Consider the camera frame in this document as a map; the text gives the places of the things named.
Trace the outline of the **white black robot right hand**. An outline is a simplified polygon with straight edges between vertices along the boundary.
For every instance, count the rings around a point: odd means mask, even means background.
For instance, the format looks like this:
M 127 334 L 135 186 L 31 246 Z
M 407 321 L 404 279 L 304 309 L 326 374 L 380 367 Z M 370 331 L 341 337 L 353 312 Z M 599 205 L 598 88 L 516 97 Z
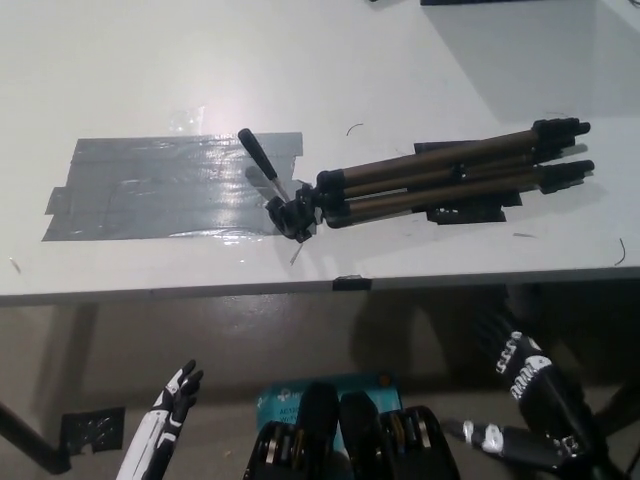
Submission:
M 445 432 L 495 459 L 558 476 L 589 476 L 610 467 L 606 438 L 583 394 L 531 337 L 511 331 L 495 371 L 507 381 L 528 427 L 446 419 Z

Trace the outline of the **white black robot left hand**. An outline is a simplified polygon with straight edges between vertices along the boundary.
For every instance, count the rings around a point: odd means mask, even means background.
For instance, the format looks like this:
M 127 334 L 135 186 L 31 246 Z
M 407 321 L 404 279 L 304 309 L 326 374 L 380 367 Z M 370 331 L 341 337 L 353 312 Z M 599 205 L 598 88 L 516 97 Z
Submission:
M 179 368 L 145 413 L 122 460 L 117 480 L 163 479 L 204 376 L 195 360 Z

